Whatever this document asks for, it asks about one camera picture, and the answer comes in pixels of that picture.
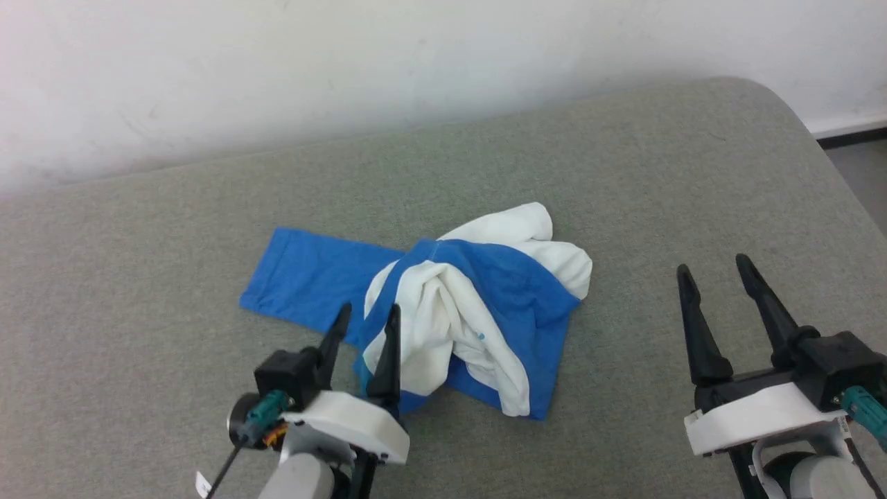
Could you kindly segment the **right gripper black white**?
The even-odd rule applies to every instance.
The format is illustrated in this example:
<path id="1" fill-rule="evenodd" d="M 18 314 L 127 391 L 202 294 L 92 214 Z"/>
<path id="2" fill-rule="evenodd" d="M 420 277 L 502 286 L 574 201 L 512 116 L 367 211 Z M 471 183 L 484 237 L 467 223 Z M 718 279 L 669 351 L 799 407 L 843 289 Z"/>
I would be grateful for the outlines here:
<path id="1" fill-rule="evenodd" d="M 887 355 L 873 351 L 852 332 L 819 337 L 814 326 L 798 325 L 748 255 L 736 255 L 736 268 L 764 323 L 773 367 L 790 370 L 724 383 L 732 380 L 734 369 L 713 338 L 690 268 L 679 265 L 679 306 L 691 382 L 696 387 L 723 383 L 713 389 L 721 398 L 718 405 L 685 417 L 694 455 L 791 437 L 808 438 L 819 451 L 833 439 L 834 452 L 848 455 L 843 442 L 851 432 L 843 400 L 858 387 L 881 401 Z"/>

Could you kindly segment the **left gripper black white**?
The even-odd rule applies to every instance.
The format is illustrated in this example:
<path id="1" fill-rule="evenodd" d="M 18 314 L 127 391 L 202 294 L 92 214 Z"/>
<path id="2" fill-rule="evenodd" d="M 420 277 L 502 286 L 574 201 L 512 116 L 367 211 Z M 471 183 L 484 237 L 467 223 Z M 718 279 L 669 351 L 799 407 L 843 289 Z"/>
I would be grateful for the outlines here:
<path id="1" fill-rule="evenodd" d="M 279 464 L 308 454 L 326 464 L 351 466 L 363 453 L 380 464 L 407 462 L 411 439 L 390 413 L 399 411 L 401 401 L 400 307 L 393 304 L 387 316 L 385 342 L 365 385 L 369 401 L 331 389 L 349 322 L 351 303 L 344 303 L 319 350 L 275 351 L 254 370 L 259 394 L 273 400 L 267 426 L 286 424 L 282 438 L 270 444 L 279 449 Z"/>

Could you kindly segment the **blue and white shirt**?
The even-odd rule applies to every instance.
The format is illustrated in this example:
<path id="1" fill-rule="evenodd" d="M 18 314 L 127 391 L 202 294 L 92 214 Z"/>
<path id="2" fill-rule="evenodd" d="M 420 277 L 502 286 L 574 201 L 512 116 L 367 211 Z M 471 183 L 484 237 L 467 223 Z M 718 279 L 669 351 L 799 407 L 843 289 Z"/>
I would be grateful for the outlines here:
<path id="1" fill-rule="evenodd" d="M 391 306 L 401 313 L 403 413 L 441 386 L 508 417 L 547 417 L 574 309 L 593 262 L 552 237 L 544 205 L 524 203 L 411 249 L 280 227 L 240 307 L 327 331 L 350 304 L 345 343 L 365 386 L 380 365 Z"/>

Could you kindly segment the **white baseboard strip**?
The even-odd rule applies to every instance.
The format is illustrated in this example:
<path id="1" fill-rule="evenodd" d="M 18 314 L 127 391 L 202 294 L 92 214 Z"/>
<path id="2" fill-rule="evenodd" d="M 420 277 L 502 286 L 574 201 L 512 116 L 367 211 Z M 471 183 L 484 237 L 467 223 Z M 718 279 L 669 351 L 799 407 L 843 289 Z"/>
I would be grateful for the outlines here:
<path id="1" fill-rule="evenodd" d="M 806 120 L 804 124 L 815 139 L 831 139 L 887 128 L 887 111 Z"/>

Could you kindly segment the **grey fabric sofa seat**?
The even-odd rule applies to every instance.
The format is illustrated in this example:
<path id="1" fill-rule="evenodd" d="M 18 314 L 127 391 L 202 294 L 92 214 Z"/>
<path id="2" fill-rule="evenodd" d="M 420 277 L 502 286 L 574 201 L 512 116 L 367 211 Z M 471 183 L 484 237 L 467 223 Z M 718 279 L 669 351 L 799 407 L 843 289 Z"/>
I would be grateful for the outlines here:
<path id="1" fill-rule="evenodd" d="M 408 250 L 541 202 L 593 263 L 545 422 L 443 388 L 377 499 L 730 499 L 695 457 L 676 269 L 738 373 L 770 344 L 748 254 L 794 318 L 887 353 L 887 236 L 790 107 L 721 77 L 0 200 L 0 499 L 197 499 L 226 418 L 319 335 L 240 295 L 277 227 Z"/>

